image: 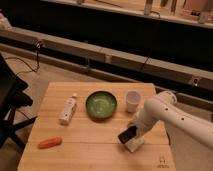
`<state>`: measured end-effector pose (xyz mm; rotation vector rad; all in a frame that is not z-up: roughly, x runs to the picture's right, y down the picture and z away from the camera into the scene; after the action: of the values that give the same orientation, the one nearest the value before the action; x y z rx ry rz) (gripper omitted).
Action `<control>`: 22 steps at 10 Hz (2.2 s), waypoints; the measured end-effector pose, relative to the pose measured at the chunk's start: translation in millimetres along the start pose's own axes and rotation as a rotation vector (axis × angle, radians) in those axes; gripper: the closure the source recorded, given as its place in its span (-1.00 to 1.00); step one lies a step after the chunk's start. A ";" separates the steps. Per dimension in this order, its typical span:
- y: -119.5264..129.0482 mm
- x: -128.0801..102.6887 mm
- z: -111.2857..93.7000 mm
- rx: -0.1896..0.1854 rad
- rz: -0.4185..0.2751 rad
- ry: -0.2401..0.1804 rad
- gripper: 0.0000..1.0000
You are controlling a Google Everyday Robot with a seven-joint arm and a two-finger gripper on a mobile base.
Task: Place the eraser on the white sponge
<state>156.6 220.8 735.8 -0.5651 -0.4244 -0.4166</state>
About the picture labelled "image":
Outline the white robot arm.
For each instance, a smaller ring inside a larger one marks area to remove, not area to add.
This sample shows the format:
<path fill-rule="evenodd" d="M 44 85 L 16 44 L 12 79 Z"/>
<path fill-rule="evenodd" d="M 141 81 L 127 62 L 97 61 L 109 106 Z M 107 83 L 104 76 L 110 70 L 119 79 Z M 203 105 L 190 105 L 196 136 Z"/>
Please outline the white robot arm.
<path fill-rule="evenodd" d="M 144 102 L 128 126 L 136 128 L 137 136 L 143 136 L 158 121 L 163 121 L 213 150 L 213 123 L 184 112 L 175 106 L 176 103 L 177 97 L 171 91 L 158 93 Z"/>

